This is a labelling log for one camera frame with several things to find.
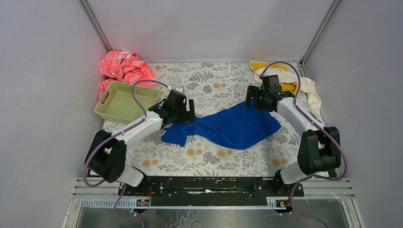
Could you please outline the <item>blue towel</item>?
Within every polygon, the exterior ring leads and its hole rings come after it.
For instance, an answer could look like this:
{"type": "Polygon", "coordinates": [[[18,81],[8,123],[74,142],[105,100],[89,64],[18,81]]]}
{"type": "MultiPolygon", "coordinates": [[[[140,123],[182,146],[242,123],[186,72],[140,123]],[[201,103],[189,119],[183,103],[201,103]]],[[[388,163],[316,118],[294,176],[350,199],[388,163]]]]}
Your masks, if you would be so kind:
{"type": "Polygon", "coordinates": [[[281,128],[269,112],[246,108],[239,103],[229,109],[195,122],[176,123],[165,128],[161,140],[185,146],[187,137],[198,135],[214,144],[235,150],[245,150],[265,140],[281,128]]]}

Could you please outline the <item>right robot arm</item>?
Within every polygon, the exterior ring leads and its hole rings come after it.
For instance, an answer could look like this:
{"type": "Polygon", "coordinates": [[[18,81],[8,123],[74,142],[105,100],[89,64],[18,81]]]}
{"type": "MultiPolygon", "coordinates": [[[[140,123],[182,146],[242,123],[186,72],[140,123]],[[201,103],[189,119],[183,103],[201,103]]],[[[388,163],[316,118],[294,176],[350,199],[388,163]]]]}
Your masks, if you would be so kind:
{"type": "Polygon", "coordinates": [[[297,105],[297,97],[282,91],[278,75],[264,76],[261,86],[248,86],[246,108],[283,116],[300,135],[297,161],[276,171],[278,186],[294,184],[318,172],[339,168],[342,163],[340,133],[336,127],[326,127],[297,105]]]}

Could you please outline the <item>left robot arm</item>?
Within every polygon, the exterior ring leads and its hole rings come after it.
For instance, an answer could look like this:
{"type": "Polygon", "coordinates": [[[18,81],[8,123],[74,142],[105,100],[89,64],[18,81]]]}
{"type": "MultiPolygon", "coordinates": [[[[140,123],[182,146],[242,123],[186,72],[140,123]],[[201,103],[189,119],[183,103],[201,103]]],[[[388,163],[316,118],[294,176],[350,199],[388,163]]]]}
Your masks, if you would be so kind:
{"type": "Polygon", "coordinates": [[[125,163],[127,150],[167,125],[195,121],[194,101],[172,89],[166,99],[151,106],[143,116],[124,128],[114,132],[98,131],[85,159],[85,171],[91,170],[109,183],[137,187],[145,174],[125,163]]]}

